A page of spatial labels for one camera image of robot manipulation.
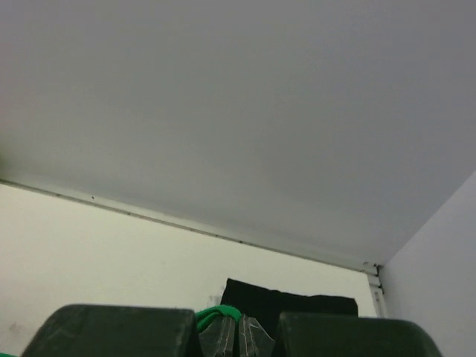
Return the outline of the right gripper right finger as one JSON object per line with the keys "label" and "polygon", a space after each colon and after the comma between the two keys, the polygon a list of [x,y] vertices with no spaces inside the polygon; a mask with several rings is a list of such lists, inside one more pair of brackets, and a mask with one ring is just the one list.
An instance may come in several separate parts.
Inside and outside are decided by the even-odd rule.
{"label": "right gripper right finger", "polygon": [[433,339],[409,321],[283,312],[271,338],[260,323],[239,323],[241,356],[441,356]]}

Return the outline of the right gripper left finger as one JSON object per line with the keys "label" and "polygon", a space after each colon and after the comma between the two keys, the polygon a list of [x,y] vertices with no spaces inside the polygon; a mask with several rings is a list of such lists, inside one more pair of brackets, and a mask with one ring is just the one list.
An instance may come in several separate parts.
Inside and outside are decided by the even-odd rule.
{"label": "right gripper left finger", "polygon": [[235,323],[198,331],[189,309],[73,304],[55,311],[23,356],[234,356]]}

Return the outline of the green t shirt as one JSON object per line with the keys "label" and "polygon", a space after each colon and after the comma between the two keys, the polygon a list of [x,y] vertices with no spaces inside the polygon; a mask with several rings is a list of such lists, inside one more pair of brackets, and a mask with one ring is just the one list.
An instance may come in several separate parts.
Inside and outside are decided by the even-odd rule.
{"label": "green t shirt", "polygon": [[229,317],[238,322],[241,316],[241,311],[233,306],[212,306],[196,313],[196,327],[198,332],[201,333],[204,332],[218,317]]}

